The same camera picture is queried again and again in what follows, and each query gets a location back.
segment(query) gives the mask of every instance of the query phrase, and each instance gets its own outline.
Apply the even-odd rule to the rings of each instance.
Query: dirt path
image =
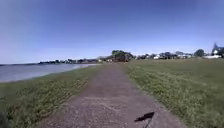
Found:
[[[136,88],[116,64],[107,65],[79,96],[71,97],[39,128],[142,128],[134,120],[155,112],[149,128],[186,128],[163,105]]]

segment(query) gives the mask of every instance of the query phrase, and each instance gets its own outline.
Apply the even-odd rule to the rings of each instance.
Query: sky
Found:
[[[224,0],[1,0],[0,63],[224,46]]]

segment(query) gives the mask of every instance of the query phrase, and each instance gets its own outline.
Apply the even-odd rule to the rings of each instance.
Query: water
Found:
[[[11,82],[69,71],[94,64],[12,65],[0,66],[0,82]]]

